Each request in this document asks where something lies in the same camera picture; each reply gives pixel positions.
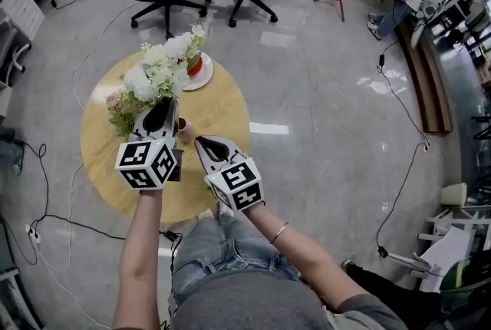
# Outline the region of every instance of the bracelet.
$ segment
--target bracelet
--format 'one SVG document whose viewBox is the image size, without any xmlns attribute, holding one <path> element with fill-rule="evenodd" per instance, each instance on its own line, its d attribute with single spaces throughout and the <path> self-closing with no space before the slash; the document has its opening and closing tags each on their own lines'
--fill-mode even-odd
<svg viewBox="0 0 491 330">
<path fill-rule="evenodd" d="M 270 241 L 271 244 L 274 244 L 278 236 L 285 230 L 285 228 L 288 226 L 288 223 L 285 223 L 285 225 L 282 226 L 282 228 L 276 233 L 276 236 L 273 237 L 273 240 Z"/>
</svg>

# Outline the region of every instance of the white cable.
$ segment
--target white cable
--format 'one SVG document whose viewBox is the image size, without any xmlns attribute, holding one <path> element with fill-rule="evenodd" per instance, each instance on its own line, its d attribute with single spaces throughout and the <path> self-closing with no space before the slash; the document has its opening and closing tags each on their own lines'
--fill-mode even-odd
<svg viewBox="0 0 491 330">
<path fill-rule="evenodd" d="M 106 326 L 106 325 L 103 325 L 102 323 L 99 323 L 98 321 L 96 321 L 94 318 L 92 318 L 89 314 L 87 314 L 83 309 L 82 307 L 80 306 L 80 303 L 78 302 L 77 300 L 77 296 L 71 292 L 70 290 L 68 290 L 67 288 L 65 288 L 59 281 L 58 279 L 56 278 L 56 275 L 51 271 L 51 269 L 49 268 L 49 265 L 45 262 L 45 259 L 43 257 L 43 255 L 41 254 L 41 251 L 39 251 L 39 248 L 38 246 L 36 245 L 36 249 L 38 250 L 39 252 L 39 256 L 41 257 L 44 265 L 46 266 L 46 269 L 48 269 L 48 271 L 51 273 L 51 275 L 53 276 L 54 280 L 56 281 L 56 283 L 58 284 L 58 286 L 60 286 L 60 288 L 62 288 L 64 291 L 70 293 L 70 295 L 74 298 L 75 300 L 75 303 L 77 304 L 77 307 L 82 311 L 82 313 L 87 316 L 93 323 L 95 323 L 96 325 L 100 326 L 100 327 L 104 327 L 104 328 L 110 328 L 109 326 Z"/>
<path fill-rule="evenodd" d="M 78 104 L 80 105 L 80 107 L 82 108 L 83 111 L 85 111 L 85 108 L 84 106 L 82 105 L 82 103 L 80 102 L 80 100 L 78 99 L 78 96 L 77 96 L 77 93 L 75 92 L 75 81 L 77 80 L 77 74 L 78 74 L 78 69 L 80 68 L 80 66 L 84 63 L 85 60 L 88 59 L 88 57 L 92 54 L 92 52 L 95 50 L 95 48 L 97 47 L 97 45 L 99 44 L 99 41 L 101 40 L 102 36 L 104 35 L 104 33 L 106 32 L 107 28 L 113 24 L 113 22 L 119 17 L 119 15 L 121 15 L 123 12 L 125 12 L 127 9 L 130 9 L 131 7 L 134 7 L 136 4 L 140 4 L 140 2 L 135 2 L 134 4 L 126 7 L 125 9 L 123 9 L 123 11 L 121 11 L 119 14 L 117 14 L 116 16 L 114 16 L 113 20 L 111 20 L 109 23 L 107 23 L 106 27 L 104 28 L 104 30 L 101 32 L 101 35 L 99 35 L 99 38 L 96 40 L 95 42 L 95 45 L 94 47 L 91 49 L 91 51 L 89 51 L 84 58 L 82 58 L 81 62 L 78 63 L 77 67 L 75 68 L 75 75 L 74 75 L 74 81 L 73 81 L 73 84 L 71 86 L 73 92 L 74 92 L 74 96 L 75 96 L 75 99 L 77 100 Z"/>
<path fill-rule="evenodd" d="M 56 270 L 57 272 L 67 272 L 68 267 L 70 266 L 70 261 L 71 261 L 71 223 L 70 223 L 71 200 L 70 200 L 70 195 L 74 189 L 75 174 L 76 174 L 76 172 L 79 171 L 79 169 L 82 167 L 83 164 L 84 163 L 82 162 L 80 165 L 78 165 L 77 169 L 75 169 L 74 172 L 71 174 L 70 190 L 68 191 L 68 195 L 67 195 L 67 201 L 68 201 L 68 263 L 67 263 L 67 265 L 64 267 L 63 270 L 57 269 L 52 264 L 50 264 L 50 262 L 43 256 L 43 254 L 41 253 L 41 250 L 38 248 L 39 255 L 41 255 L 41 257 L 44 260 L 44 262 L 46 263 L 46 265 L 49 266 L 51 269 Z"/>
</svg>

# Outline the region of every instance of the round wooden table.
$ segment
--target round wooden table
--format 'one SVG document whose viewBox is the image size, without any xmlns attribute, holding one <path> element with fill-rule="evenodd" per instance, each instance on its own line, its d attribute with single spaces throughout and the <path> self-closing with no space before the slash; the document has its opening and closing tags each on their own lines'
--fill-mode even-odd
<svg viewBox="0 0 491 330">
<path fill-rule="evenodd" d="M 104 200 L 128 216 L 134 214 L 139 193 L 130 190 L 114 170 L 118 148 L 126 138 L 118 137 L 107 120 L 105 100 L 106 96 L 123 87 L 121 75 L 141 57 L 141 53 L 136 53 L 125 58 L 99 81 L 85 107 L 80 137 L 82 159 L 91 182 Z M 179 106 L 180 116 L 194 125 L 196 134 L 227 137 L 245 152 L 249 150 L 246 102 L 237 84 L 220 64 L 213 62 L 213 77 L 208 84 L 180 95 Z M 177 148 L 184 150 L 181 181 L 167 182 L 164 187 L 162 223 L 193 218 L 215 203 L 203 180 L 205 170 L 194 144 L 183 144 L 177 138 Z"/>
</svg>

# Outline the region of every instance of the floor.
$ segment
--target floor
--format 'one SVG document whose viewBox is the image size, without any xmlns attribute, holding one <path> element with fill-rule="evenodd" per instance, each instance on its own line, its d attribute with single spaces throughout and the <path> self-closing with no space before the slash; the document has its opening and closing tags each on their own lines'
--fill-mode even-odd
<svg viewBox="0 0 491 330">
<path fill-rule="evenodd" d="M 57 0 L 59 5 L 69 1 Z M 267 204 L 336 260 L 353 257 L 368 269 L 399 279 L 406 271 L 379 258 L 375 233 L 394 203 L 421 138 L 375 69 L 378 55 L 392 39 L 374 39 L 365 27 L 370 8 L 358 0 L 344 0 L 345 23 L 338 6 L 331 3 L 264 1 L 277 13 L 278 23 L 270 23 L 255 6 L 246 6 L 237 15 L 237 27 L 229 28 L 233 0 L 213 0 L 203 24 L 212 42 L 204 50 L 236 80 L 251 122 L 281 125 L 277 131 L 287 133 L 251 132 L 249 153 L 262 173 Z M 51 213 L 68 215 L 71 177 L 81 162 L 82 110 L 72 93 L 74 69 L 104 26 L 132 3 L 87 0 L 60 11 L 46 4 L 46 20 L 25 58 L 27 71 L 15 78 L 5 124 L 18 128 L 36 149 L 46 144 L 43 163 Z M 141 18 L 138 29 L 130 28 L 130 16 L 144 6 L 123 12 L 81 66 L 76 91 L 82 104 L 104 73 L 142 42 L 165 41 L 160 12 Z M 175 35 L 187 31 L 197 18 L 195 10 L 175 8 L 171 31 Z M 386 73 L 419 124 L 416 96 L 398 45 L 386 53 Z M 417 250 L 424 219 L 437 209 L 443 141 L 431 137 L 430 143 L 430 151 L 418 151 L 397 207 L 380 234 L 387 249 L 402 255 Z M 44 177 L 28 151 L 22 175 L 8 177 L 1 206 L 31 258 L 25 224 L 43 213 L 44 204 Z M 71 218 L 116 236 L 125 236 L 130 225 L 127 216 L 99 197 L 83 167 L 74 176 Z M 43 256 L 62 270 L 68 260 L 68 226 L 46 219 L 38 231 Z M 121 241 L 73 226 L 71 264 L 66 272 L 54 270 L 84 311 L 105 325 L 111 324 L 114 312 L 121 247 Z M 162 247 L 168 247 L 167 242 L 162 241 Z M 29 266 L 13 250 L 28 297 L 46 326 L 99 328 L 79 311 L 41 260 Z M 170 281 L 165 261 L 165 257 L 160 261 L 161 318 Z"/>
</svg>

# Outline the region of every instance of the gray shirt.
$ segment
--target gray shirt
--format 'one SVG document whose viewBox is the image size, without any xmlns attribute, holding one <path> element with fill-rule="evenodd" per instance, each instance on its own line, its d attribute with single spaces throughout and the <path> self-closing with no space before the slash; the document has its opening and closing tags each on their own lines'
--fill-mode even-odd
<svg viewBox="0 0 491 330">
<path fill-rule="evenodd" d="M 264 270 L 216 273 L 194 285 L 173 317 L 176 330 L 407 330 L 373 295 L 357 295 L 327 311 L 301 282 Z"/>
</svg>

